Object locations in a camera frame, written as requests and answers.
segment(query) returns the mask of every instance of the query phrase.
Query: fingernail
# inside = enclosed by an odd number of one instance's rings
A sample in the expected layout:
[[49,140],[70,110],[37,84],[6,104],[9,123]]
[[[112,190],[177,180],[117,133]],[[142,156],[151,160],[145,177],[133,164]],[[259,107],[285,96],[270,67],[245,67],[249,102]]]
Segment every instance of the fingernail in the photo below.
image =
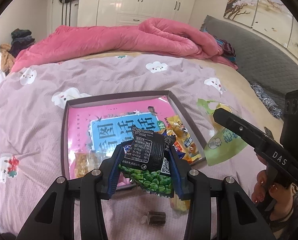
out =
[[269,190],[270,190],[271,192],[275,192],[276,190],[278,190],[277,185],[276,185],[276,184],[273,184],[273,185],[269,188]]

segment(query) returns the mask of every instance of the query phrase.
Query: gray blanket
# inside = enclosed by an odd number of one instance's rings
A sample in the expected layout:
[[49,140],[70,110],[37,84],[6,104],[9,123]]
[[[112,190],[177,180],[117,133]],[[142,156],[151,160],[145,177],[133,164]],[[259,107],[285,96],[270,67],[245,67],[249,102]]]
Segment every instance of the gray blanket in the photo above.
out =
[[[212,125],[196,107],[197,98],[228,104],[257,125],[230,91],[220,89],[220,82],[211,68],[201,68],[183,58],[156,55],[70,60],[32,66],[8,75],[0,84],[1,231],[18,234],[45,191],[62,175],[64,101],[88,95],[171,90],[208,141]],[[66,92],[66,97],[59,97],[61,92]],[[212,167],[198,164],[196,168],[213,178],[234,177],[251,196],[256,175],[264,166],[247,146],[224,163]],[[79,214],[78,210],[77,203],[75,214]],[[139,221],[149,210],[166,212],[166,225],[141,225]],[[187,214],[176,213],[167,198],[147,194],[140,188],[116,193],[111,200],[103,201],[103,211],[109,239],[183,239]],[[212,221],[214,234],[214,201]],[[75,235],[79,239],[77,216]]]

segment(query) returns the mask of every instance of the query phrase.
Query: small brown object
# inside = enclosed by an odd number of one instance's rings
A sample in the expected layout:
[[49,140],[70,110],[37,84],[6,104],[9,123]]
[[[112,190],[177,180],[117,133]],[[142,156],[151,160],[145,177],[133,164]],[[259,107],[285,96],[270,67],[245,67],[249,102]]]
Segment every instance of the small brown object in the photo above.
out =
[[166,213],[149,211],[147,214],[147,222],[152,226],[164,226],[166,223]]

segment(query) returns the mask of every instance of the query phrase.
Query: snack packet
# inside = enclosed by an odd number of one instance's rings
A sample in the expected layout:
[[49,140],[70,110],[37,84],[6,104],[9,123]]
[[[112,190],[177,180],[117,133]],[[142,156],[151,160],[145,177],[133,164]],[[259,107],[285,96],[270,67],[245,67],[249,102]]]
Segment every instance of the snack packet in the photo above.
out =
[[85,176],[88,172],[88,158],[87,153],[75,153],[76,160],[75,160],[75,166],[74,166],[74,173],[76,175],[76,178],[81,178]]
[[189,163],[194,162],[196,159],[201,158],[201,154],[197,150],[195,143],[193,142],[188,130],[180,120],[178,115],[166,118],[168,125],[172,128],[174,133],[176,134],[177,138],[181,145],[184,147],[187,156],[184,156],[184,159],[187,160]]
[[201,109],[202,113],[205,111],[205,113],[208,115],[210,123],[214,127],[216,133],[211,137],[204,148],[204,154],[208,166],[213,166],[215,164],[229,160],[241,152],[241,150],[247,146],[247,143],[235,133],[215,122],[212,116],[215,110],[209,108],[210,103],[217,103],[216,109],[223,108],[236,115],[238,115],[238,112],[232,107],[220,102],[213,100],[206,101],[204,99],[198,98],[197,106]]
[[190,200],[180,200],[175,193],[173,198],[170,199],[170,206],[176,211],[186,212],[190,208]]
[[176,138],[142,130],[135,125],[131,131],[134,140],[119,164],[120,171],[143,190],[172,197],[174,191],[166,157]]

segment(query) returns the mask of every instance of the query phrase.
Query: white wall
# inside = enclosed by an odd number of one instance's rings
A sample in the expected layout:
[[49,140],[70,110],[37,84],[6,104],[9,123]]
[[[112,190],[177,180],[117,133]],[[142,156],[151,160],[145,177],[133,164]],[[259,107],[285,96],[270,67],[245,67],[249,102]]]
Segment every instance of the white wall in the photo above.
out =
[[191,13],[191,17],[189,20],[189,24],[195,28],[200,29],[201,25],[203,24],[204,19],[207,15],[210,15],[214,18],[230,22],[234,25],[237,25],[243,29],[246,29],[259,37],[265,39],[266,41],[270,42],[271,44],[275,45],[277,48],[279,48],[281,51],[286,53],[292,60],[294,60],[295,63],[298,65],[298,59],[291,54],[286,48],[284,48],[282,45],[278,44],[277,42],[273,41],[272,39],[268,38],[267,36],[251,29],[250,27],[234,22],[232,20],[228,20],[224,18],[224,12],[227,5],[228,0],[195,0],[195,3],[193,5],[193,10]]
[[0,44],[11,43],[16,28],[29,29],[40,41],[47,36],[48,0],[13,0],[0,15]]

